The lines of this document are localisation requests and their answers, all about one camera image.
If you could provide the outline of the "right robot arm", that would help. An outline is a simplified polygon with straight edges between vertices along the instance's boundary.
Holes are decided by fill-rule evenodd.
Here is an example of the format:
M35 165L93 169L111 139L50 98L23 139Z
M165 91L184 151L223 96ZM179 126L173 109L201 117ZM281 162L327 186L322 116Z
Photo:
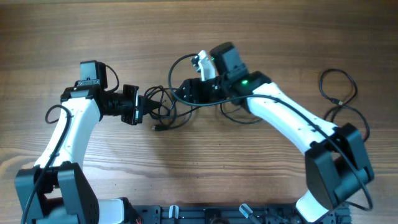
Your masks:
M337 126L290 99L268 76L250 72L235 46L189 54L198 78L185 80L174 98L192 107L230 102L268 122L303 154L307 192L292 204L268 205L260 217L246 204L253 223L349 223L350 198L366 191L374 171L364 138L352 124Z

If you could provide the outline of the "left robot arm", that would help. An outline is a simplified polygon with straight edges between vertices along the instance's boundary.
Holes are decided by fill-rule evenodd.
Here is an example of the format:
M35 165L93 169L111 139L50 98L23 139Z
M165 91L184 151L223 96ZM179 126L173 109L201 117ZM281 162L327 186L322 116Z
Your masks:
M143 223L126 197L98 199L82 171L90 136L104 116L137 125L160 108L141 96L138 86L124 85L120 93L107 89L108 68L96 60L81 62L80 79L60 97L60 116L46 149L32 168L18 171L22 223Z

